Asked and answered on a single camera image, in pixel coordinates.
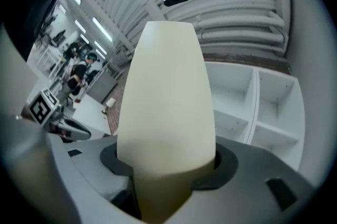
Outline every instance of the cream bullet-shaped object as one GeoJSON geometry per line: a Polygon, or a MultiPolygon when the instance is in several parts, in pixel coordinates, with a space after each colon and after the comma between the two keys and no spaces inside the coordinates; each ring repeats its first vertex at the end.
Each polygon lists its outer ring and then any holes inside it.
{"type": "Polygon", "coordinates": [[[163,223],[211,172],[211,89],[190,23],[147,22],[123,95],[117,157],[134,169],[142,220],[163,223]]]}

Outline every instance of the white cabinet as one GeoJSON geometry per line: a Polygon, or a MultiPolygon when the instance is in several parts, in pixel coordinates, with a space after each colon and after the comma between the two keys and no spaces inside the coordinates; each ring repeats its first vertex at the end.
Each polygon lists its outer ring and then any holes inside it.
{"type": "Polygon", "coordinates": [[[240,64],[206,62],[216,135],[264,148],[297,170],[304,105],[295,77],[240,64]]]}

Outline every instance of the black slot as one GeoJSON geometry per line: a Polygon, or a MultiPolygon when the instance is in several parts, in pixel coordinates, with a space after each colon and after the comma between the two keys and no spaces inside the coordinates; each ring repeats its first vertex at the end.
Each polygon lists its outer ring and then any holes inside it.
{"type": "Polygon", "coordinates": [[[68,151],[68,154],[70,157],[73,157],[75,155],[82,154],[82,152],[78,149],[73,149],[73,150],[68,151]]]}
{"type": "Polygon", "coordinates": [[[266,184],[273,193],[282,211],[297,201],[294,193],[281,178],[268,179],[266,184]]]}

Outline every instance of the ceiling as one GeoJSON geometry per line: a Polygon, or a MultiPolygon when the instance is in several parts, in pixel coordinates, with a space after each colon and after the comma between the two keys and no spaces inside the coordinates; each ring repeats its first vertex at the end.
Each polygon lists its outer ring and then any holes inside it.
{"type": "Polygon", "coordinates": [[[147,21],[192,23],[202,50],[239,47],[283,56],[288,44],[290,0],[189,0],[172,7],[163,0],[65,1],[73,18],[87,29],[89,41],[97,40],[117,64],[134,50],[147,21]]]}

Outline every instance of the black cap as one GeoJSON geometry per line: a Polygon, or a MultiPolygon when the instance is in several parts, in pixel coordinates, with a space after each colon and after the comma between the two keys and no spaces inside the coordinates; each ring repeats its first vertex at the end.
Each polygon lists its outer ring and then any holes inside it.
{"type": "Polygon", "coordinates": [[[88,53],[87,59],[97,61],[97,55],[95,53],[88,53]]]}

